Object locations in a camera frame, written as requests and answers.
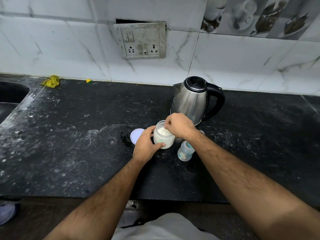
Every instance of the wall switch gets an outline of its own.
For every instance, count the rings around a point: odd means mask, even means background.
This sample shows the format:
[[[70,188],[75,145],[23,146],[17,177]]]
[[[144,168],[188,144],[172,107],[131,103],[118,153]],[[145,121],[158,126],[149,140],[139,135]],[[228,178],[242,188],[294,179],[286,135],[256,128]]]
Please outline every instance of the wall switch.
[[[123,59],[164,58],[166,56],[166,23],[114,24]]]

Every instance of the yellow cloth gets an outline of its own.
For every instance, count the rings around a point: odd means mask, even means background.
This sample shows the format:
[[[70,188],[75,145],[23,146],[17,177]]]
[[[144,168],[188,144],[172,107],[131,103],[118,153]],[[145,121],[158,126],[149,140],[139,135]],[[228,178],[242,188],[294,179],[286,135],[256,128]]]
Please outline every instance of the yellow cloth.
[[[45,80],[41,85],[47,86],[49,88],[55,88],[58,86],[60,83],[60,78],[56,75],[50,76],[47,80]]]

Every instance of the kettle lid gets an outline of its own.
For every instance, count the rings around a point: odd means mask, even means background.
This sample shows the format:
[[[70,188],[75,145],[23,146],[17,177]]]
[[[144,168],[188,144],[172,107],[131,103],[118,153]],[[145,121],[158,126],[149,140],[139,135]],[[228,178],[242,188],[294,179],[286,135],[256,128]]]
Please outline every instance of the kettle lid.
[[[206,80],[199,76],[190,76],[184,80],[184,86],[192,92],[206,92]]]

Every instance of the plastic jar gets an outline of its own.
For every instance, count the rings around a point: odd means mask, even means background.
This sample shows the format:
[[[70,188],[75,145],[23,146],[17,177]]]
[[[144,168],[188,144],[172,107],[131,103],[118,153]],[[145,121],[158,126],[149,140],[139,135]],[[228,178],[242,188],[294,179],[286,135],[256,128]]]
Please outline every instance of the plastic jar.
[[[175,136],[165,129],[165,120],[159,121],[153,131],[153,141],[155,144],[164,142],[165,146],[161,149],[168,149],[174,143]]]
[[[187,141],[184,141],[178,150],[178,158],[184,162],[189,161],[194,152],[193,147]]]

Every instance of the left hand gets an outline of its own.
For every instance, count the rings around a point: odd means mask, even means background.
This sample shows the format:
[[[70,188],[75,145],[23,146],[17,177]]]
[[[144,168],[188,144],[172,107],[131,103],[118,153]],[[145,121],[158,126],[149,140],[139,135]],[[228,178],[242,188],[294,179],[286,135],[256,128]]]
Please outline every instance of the left hand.
[[[142,132],[141,136],[137,140],[136,146],[134,147],[133,159],[147,163],[157,150],[166,145],[163,142],[155,145],[152,143],[150,137],[153,136],[152,132],[155,128],[156,126],[153,125]]]

